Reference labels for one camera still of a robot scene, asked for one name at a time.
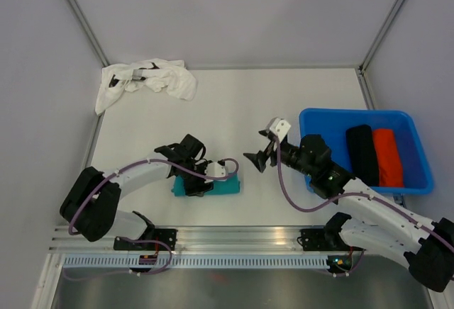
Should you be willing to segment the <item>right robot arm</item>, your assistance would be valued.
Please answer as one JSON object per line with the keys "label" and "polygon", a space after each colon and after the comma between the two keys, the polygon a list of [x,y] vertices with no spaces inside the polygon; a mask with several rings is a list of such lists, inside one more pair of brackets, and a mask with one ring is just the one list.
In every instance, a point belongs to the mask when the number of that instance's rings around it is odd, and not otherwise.
{"label": "right robot arm", "polygon": [[275,131],[260,134],[269,139],[268,146],[245,157],[260,172],[271,164],[309,176],[314,193],[324,200],[311,209],[291,202],[293,208],[310,213],[330,204],[339,207],[324,227],[329,247],[347,245],[374,252],[400,264],[435,292],[444,292],[453,281],[453,221],[434,221],[373,191],[331,159],[331,149],[320,135],[306,135],[294,146]]}

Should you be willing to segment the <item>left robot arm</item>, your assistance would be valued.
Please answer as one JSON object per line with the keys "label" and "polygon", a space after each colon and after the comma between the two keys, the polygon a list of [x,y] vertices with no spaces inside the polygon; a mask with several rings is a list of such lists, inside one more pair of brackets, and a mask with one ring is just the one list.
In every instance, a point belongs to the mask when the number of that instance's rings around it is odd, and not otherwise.
{"label": "left robot arm", "polygon": [[83,169],[60,207],[60,215],[69,223],[69,235],[81,235],[89,242],[106,235],[127,237],[138,249],[148,249],[155,241],[152,222],[136,210],[119,210],[120,200],[171,177],[187,183],[187,195],[203,195],[213,188],[213,182],[205,179],[213,162],[205,154],[205,145],[186,135],[181,142],[158,147],[120,169]]}

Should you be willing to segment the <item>teal t-shirt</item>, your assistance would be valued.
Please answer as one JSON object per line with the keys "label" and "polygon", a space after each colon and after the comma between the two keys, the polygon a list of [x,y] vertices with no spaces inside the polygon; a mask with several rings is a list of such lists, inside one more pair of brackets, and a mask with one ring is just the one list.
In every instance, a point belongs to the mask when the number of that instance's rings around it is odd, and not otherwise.
{"label": "teal t-shirt", "polygon": [[[212,185],[212,190],[203,192],[202,196],[223,196],[240,193],[240,180],[237,175],[225,181],[212,181]],[[180,176],[175,178],[172,193],[176,197],[186,196],[184,181]]]}

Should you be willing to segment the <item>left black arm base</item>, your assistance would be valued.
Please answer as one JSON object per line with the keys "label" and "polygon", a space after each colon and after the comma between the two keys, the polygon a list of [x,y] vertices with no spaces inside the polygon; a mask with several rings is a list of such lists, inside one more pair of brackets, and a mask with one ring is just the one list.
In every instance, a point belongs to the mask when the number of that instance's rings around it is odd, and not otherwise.
{"label": "left black arm base", "polygon": [[161,252],[174,251],[177,242],[176,229],[154,228],[146,230],[138,239],[116,237],[113,244],[115,251]]}

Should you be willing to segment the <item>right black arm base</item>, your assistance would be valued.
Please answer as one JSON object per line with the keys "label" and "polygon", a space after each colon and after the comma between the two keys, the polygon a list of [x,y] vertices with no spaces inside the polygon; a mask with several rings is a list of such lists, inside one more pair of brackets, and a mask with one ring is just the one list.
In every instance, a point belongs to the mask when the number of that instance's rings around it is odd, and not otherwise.
{"label": "right black arm base", "polygon": [[326,231],[324,227],[310,227],[299,231],[297,242],[305,252],[349,252],[350,246],[342,241],[338,233]]}

